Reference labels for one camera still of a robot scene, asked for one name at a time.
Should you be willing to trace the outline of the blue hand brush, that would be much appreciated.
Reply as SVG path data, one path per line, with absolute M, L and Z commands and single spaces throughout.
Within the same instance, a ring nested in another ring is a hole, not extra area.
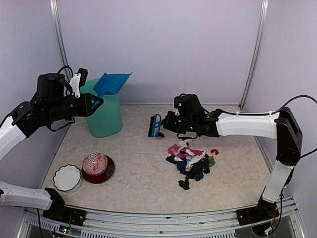
M 157 137 L 157 134 L 161 132 L 162 127 L 162 118 L 159 114 L 154 114 L 150 117 L 148 137 L 154 138 Z

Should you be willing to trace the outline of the teal plastic waste bin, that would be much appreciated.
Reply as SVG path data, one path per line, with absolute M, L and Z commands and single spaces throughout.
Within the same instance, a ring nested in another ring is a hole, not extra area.
M 85 118 L 93 137 L 102 138 L 122 130 L 119 94 L 103 97 L 104 103 L 90 117 Z

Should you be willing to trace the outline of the blue plastic dustpan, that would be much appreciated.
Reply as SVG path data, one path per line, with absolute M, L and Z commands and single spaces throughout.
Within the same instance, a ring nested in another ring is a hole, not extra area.
M 116 95 L 119 93 L 125 82 L 132 75 L 129 74 L 107 74 L 104 73 L 102 77 L 96 82 L 93 90 L 97 93 L 97 96 L 102 98 L 105 95 Z

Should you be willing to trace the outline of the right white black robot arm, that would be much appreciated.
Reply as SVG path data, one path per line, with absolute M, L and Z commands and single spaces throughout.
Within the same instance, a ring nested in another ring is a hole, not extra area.
M 256 136 L 277 141 L 276 162 L 260 201 L 253 209 L 258 220 L 272 213 L 295 166 L 301 157 L 303 135 L 291 110 L 282 107 L 276 112 L 240 113 L 216 109 L 207 112 L 195 94 L 181 94 L 174 98 L 174 112 L 162 120 L 163 128 L 177 134 L 194 132 L 198 137 L 231 135 Z

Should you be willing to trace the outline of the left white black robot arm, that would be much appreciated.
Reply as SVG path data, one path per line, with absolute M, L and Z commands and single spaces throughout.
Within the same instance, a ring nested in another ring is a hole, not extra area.
M 104 101 L 91 93 L 80 92 L 87 75 L 83 68 L 69 82 L 61 73 L 40 75 L 33 98 L 19 104 L 0 124 L 0 157 L 3 159 L 41 127 L 54 131 L 52 124 L 56 121 L 73 124 L 75 117 L 93 115 Z M 31 189 L 1 181 L 0 204 L 50 211 L 60 221 L 69 216 L 68 207 L 54 188 Z

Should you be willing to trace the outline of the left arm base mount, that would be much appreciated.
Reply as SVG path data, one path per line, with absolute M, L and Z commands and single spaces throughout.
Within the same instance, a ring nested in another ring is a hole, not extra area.
M 50 195 L 52 203 L 49 209 L 43 211 L 43 217 L 70 225 L 83 226 L 87 214 L 85 210 L 66 206 L 61 195 L 53 188 L 45 188 L 45 191 Z

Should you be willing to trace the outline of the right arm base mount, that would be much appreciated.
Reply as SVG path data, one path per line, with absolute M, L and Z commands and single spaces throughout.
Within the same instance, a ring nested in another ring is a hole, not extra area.
M 264 201 L 262 196 L 256 206 L 243 208 L 236 211 L 240 226 L 257 223 L 278 217 L 280 215 L 276 202 L 270 203 Z

